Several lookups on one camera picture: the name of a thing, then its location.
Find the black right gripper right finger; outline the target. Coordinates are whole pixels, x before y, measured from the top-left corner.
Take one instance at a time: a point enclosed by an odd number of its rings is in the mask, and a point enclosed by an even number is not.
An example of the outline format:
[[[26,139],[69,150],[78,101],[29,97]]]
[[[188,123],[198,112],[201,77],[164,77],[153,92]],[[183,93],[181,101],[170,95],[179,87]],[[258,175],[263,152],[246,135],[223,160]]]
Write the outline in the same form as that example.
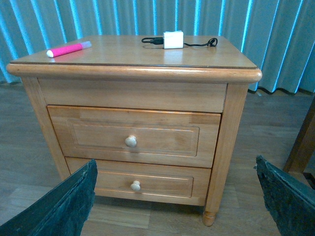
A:
[[[263,156],[256,157],[255,169],[263,191],[265,207],[283,236],[315,234],[315,191]]]

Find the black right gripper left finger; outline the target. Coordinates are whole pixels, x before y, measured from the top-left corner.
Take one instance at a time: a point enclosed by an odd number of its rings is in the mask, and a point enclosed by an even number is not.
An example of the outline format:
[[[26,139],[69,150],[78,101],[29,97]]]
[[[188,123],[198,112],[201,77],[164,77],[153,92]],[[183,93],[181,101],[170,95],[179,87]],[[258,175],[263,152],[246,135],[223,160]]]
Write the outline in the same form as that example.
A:
[[[91,160],[30,207],[1,225],[2,236],[79,236],[95,200]]]

